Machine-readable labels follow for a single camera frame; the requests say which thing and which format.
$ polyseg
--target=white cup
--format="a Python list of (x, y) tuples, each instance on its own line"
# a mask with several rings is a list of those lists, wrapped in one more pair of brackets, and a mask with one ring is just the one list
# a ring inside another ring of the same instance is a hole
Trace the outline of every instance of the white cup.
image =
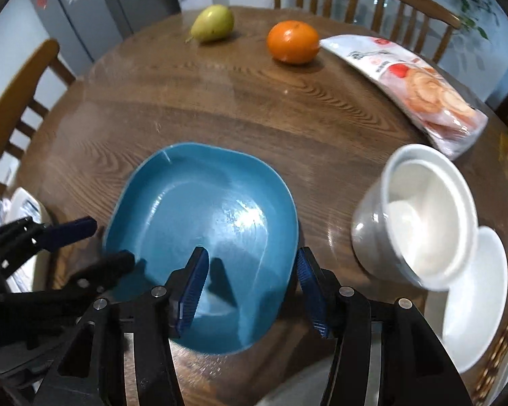
[(387, 161), (352, 219), (352, 246), (380, 279), (447, 290), (475, 253), (478, 219), (465, 179), (439, 151), (406, 145)]

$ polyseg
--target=refrigerator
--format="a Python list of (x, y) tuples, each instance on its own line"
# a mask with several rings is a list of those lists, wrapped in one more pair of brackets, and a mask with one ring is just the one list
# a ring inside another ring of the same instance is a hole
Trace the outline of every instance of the refrigerator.
[(82, 75), (101, 56), (149, 24), (180, 12), (178, 0), (31, 0), (62, 59)]

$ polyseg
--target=metal screw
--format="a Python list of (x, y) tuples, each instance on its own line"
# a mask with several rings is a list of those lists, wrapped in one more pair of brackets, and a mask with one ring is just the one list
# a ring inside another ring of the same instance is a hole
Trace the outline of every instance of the metal screw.
[(339, 293), (341, 296), (344, 296), (345, 298), (349, 298), (350, 296), (354, 295), (354, 289), (352, 287), (341, 287), (339, 289)]
[(107, 307), (107, 301), (103, 298), (99, 298), (99, 299), (96, 299), (94, 301), (94, 303), (92, 304), (92, 306), (96, 309), (96, 310), (101, 310), (101, 309), (104, 309), (105, 307)]
[(90, 282), (88, 282), (84, 278), (81, 278), (81, 279), (77, 279), (77, 285), (79, 287), (81, 287), (82, 289), (86, 289), (90, 285)]
[(166, 287), (162, 285), (157, 285), (156, 287), (153, 287), (153, 289), (150, 291), (150, 294), (154, 296), (155, 298), (159, 298), (160, 296), (164, 296), (167, 293)]
[(405, 310), (412, 308), (412, 302), (410, 302), (407, 298), (399, 299), (399, 306), (404, 308)]

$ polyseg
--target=white oval plate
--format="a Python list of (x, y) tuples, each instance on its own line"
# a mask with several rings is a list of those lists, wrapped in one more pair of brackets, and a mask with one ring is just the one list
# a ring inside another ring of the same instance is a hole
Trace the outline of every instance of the white oval plate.
[(448, 292), (442, 343), (459, 373), (488, 349), (501, 322), (508, 293), (508, 263), (502, 241), (490, 227), (478, 229), (475, 257)]

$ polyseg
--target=table top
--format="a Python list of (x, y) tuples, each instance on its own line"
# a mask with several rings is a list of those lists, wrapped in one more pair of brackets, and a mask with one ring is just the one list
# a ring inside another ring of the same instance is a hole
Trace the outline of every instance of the table top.
[[(266, 35), (279, 21), (299, 19), (322, 38), (359, 26), (296, 10), (233, 8), (236, 28), (225, 41), (185, 43), (196, 13), (153, 25), (106, 54), (76, 81), (30, 144), (16, 185), (58, 221), (92, 215), (106, 225), (134, 169), (153, 152), (184, 141), (245, 152), (267, 162), (287, 183), (297, 206), (300, 242), (341, 284), (393, 302), (425, 292), (366, 274), (352, 252), (352, 212), (397, 148), (428, 143), (374, 84), (322, 50), (307, 66), (271, 59)], [(508, 128), (449, 78), (490, 119), (456, 165), (469, 183), (479, 222), (494, 228), (508, 256)], [(85, 266), (78, 246), (57, 260), (54, 286)], [(501, 327), (508, 319), (508, 301)], [(333, 353), (305, 315), (293, 280), (269, 332), (247, 351), (203, 356), (172, 344), (187, 405), (253, 405), (303, 368)], [(463, 375), (472, 389), (488, 353)]]

